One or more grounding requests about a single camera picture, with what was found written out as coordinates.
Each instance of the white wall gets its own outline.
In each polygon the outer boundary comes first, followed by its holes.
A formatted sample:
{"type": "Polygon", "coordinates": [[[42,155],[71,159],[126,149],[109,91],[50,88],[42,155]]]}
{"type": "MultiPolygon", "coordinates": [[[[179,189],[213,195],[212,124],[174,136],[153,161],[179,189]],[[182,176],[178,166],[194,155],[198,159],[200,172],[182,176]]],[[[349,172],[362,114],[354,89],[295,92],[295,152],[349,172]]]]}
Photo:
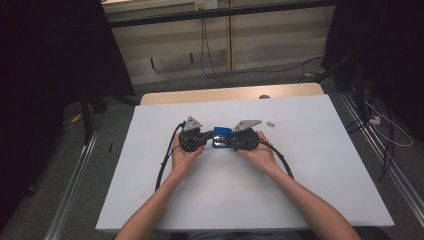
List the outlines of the white wall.
{"type": "MultiPolygon", "coordinates": [[[[219,7],[277,2],[287,1],[221,0],[219,7]]],[[[193,0],[127,0],[120,3],[109,0],[106,3],[104,8],[109,19],[194,10],[193,0]]],[[[226,61],[224,65],[228,70],[300,62],[322,56],[333,11],[334,7],[327,7],[207,19],[209,45],[212,51],[225,51],[227,57],[222,60],[226,61]]],[[[117,28],[113,33],[128,63],[199,53],[201,29],[200,20],[190,20],[117,28]]]]}

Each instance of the white table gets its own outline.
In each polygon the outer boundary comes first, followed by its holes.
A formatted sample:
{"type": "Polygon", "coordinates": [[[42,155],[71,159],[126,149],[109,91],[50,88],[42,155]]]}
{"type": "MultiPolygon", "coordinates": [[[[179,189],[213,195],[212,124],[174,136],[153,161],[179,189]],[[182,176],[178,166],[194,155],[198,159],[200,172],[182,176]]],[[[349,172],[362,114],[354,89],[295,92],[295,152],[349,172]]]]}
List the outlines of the white table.
{"type": "MultiPolygon", "coordinates": [[[[285,155],[296,181],[332,204],[352,225],[393,225],[329,97],[316,95],[137,107],[96,229],[119,231],[151,196],[171,134],[190,115],[203,123],[203,131],[215,126],[233,128],[239,120],[261,119],[264,123],[254,129],[262,130],[285,155]],[[275,126],[266,125],[267,121],[275,126]]],[[[209,142],[193,172],[177,189],[157,229],[307,227],[268,177],[233,150],[213,149],[209,142]]]]}

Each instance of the metal bracket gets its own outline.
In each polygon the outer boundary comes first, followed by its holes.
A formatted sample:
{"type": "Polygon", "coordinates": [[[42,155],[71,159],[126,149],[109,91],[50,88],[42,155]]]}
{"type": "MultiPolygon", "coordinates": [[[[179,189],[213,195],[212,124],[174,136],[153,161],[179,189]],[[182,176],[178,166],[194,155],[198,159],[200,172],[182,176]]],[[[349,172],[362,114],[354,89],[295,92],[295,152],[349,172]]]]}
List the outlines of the metal bracket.
{"type": "Polygon", "coordinates": [[[233,129],[233,132],[243,132],[255,125],[261,123],[262,120],[241,120],[237,126],[233,129]]]}
{"type": "Polygon", "coordinates": [[[194,119],[192,116],[188,117],[186,124],[184,125],[183,131],[187,132],[196,128],[200,128],[202,124],[194,119]]]}

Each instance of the forearm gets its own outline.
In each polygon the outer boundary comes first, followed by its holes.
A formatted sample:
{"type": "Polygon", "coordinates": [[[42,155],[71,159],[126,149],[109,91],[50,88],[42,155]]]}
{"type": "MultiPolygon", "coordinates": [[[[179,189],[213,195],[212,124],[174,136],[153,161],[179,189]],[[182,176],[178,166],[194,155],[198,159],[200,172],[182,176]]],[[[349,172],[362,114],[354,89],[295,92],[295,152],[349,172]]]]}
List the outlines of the forearm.
{"type": "Polygon", "coordinates": [[[334,207],[294,181],[281,169],[273,169],[268,175],[320,239],[360,239],[349,222],[334,207]]]}
{"type": "Polygon", "coordinates": [[[115,239],[149,239],[181,180],[178,174],[171,173],[160,188],[127,220],[115,239]]]}

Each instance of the electrical outlet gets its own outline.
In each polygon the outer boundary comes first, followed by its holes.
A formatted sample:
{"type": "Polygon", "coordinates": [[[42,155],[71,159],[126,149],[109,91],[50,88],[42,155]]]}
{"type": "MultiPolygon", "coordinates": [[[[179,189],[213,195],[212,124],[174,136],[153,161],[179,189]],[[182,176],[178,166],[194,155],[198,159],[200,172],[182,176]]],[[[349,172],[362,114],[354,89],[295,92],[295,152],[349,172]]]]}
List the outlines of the electrical outlet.
{"type": "Polygon", "coordinates": [[[199,10],[205,10],[205,9],[207,9],[205,1],[195,1],[194,2],[194,10],[199,11],[199,10]]]}
{"type": "Polygon", "coordinates": [[[206,9],[217,9],[218,0],[205,0],[206,9]]]}

